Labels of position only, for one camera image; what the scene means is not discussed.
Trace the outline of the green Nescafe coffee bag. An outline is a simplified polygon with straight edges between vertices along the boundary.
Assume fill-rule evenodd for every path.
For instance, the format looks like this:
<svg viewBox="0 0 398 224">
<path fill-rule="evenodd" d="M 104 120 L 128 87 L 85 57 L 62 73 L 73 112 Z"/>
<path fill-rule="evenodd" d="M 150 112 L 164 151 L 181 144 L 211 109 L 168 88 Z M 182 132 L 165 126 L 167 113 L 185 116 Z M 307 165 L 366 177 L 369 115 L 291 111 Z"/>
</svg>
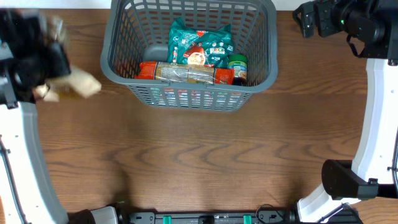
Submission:
<svg viewBox="0 0 398 224">
<path fill-rule="evenodd" d="M 217 31 L 195 30 L 178 18 L 170 27 L 168 63 L 227 68 L 233 51 L 230 25 Z"/>
</svg>

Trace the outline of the green lidded small jar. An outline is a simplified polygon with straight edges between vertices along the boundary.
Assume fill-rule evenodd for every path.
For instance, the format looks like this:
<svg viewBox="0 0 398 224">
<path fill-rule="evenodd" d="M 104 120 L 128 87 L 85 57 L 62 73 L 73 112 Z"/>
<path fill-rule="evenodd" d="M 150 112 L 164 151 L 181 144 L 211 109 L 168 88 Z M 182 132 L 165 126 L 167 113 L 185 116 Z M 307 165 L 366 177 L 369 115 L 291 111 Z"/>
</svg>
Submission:
<svg viewBox="0 0 398 224">
<path fill-rule="evenodd" d="M 234 70 L 233 85 L 245 85 L 248 79 L 247 57 L 242 54 L 231 54 L 228 58 L 228 68 Z"/>
</svg>

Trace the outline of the white brown bread bag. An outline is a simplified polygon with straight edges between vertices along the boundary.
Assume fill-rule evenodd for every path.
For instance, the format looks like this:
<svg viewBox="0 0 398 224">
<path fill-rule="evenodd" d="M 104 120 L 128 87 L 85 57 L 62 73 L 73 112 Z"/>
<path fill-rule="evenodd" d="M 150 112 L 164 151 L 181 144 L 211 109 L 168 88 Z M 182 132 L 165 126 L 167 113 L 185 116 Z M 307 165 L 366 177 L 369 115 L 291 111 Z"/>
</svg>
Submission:
<svg viewBox="0 0 398 224">
<path fill-rule="evenodd" d="M 57 16 L 41 16 L 46 44 L 60 44 L 62 50 L 68 47 L 68 32 L 64 22 Z M 44 84 L 33 89 L 36 100 L 58 102 L 63 99 L 89 98 L 101 90 L 101 83 L 90 73 L 70 65 L 70 73 L 61 77 L 47 78 Z"/>
</svg>

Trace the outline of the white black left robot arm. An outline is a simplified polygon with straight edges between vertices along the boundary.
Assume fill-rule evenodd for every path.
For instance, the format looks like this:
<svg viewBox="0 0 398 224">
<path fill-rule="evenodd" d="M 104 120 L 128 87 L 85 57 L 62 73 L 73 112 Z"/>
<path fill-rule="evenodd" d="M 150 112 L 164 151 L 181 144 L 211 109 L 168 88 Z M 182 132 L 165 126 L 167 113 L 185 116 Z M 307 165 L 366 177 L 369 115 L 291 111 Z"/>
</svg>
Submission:
<svg viewBox="0 0 398 224">
<path fill-rule="evenodd" d="M 38 11 L 1 10 L 1 203 L 6 223 L 121 223 L 114 205 L 68 214 L 40 145 L 36 101 L 88 98 L 101 90 L 70 64 L 65 29 Z"/>
</svg>

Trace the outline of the orange snack packet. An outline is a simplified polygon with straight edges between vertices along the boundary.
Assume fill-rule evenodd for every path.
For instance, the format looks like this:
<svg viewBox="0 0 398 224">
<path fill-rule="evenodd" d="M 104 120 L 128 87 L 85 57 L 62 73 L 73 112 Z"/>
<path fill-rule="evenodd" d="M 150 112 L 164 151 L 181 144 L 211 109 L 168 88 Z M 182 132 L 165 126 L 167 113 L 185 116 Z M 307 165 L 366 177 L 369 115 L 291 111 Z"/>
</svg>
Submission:
<svg viewBox="0 0 398 224">
<path fill-rule="evenodd" d="M 142 62 L 139 67 L 140 72 L 134 78 L 140 80 L 208 85 L 232 85 L 234 80 L 234 69 L 155 61 Z"/>
</svg>

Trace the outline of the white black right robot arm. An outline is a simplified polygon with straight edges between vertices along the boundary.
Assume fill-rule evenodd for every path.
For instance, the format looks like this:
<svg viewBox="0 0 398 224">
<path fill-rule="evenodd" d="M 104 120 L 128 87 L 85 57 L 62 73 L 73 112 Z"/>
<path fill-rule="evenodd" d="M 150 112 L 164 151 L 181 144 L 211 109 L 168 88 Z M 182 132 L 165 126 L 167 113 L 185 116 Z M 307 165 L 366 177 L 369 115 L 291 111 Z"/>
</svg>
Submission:
<svg viewBox="0 0 398 224">
<path fill-rule="evenodd" d="M 321 184 L 288 218 L 345 222 L 355 203 L 397 197 L 397 2 L 309 1 L 293 18 L 306 38 L 345 32 L 353 55 L 366 59 L 368 94 L 357 153 L 352 160 L 325 161 Z"/>
</svg>

